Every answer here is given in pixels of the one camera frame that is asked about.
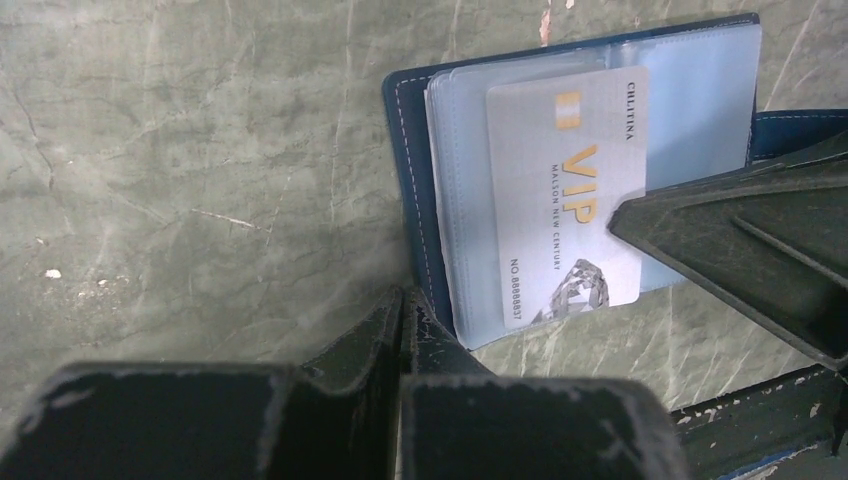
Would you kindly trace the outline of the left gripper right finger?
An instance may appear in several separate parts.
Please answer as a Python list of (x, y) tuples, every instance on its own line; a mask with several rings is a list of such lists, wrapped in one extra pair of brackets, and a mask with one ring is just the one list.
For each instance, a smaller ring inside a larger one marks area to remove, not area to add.
[(668, 412), (628, 379), (498, 376), (436, 319), (420, 290), (404, 318), (405, 479), (686, 479)]

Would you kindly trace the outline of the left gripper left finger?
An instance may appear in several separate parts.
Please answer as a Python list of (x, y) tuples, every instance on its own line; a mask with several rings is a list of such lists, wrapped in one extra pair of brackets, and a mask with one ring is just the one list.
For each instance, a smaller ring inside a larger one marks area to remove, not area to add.
[(300, 364), (79, 362), (35, 392), (5, 479), (387, 479), (404, 294)]

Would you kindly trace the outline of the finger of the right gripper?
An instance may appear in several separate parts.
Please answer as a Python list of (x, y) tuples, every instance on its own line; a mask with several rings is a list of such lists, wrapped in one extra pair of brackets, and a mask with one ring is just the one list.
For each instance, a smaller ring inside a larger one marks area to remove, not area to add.
[(847, 136), (623, 202), (609, 231), (814, 361), (847, 367)]

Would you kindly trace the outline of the blue card holder wallet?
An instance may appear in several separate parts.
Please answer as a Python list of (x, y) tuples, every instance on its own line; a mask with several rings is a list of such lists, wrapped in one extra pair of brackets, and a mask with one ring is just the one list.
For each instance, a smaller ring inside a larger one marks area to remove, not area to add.
[(497, 266), (484, 98), (496, 85), (597, 68), (651, 74), (646, 186), (657, 190), (800, 150), (847, 126), (843, 109), (756, 112), (754, 13), (396, 71), (383, 83), (414, 271), (468, 349), (513, 332)]

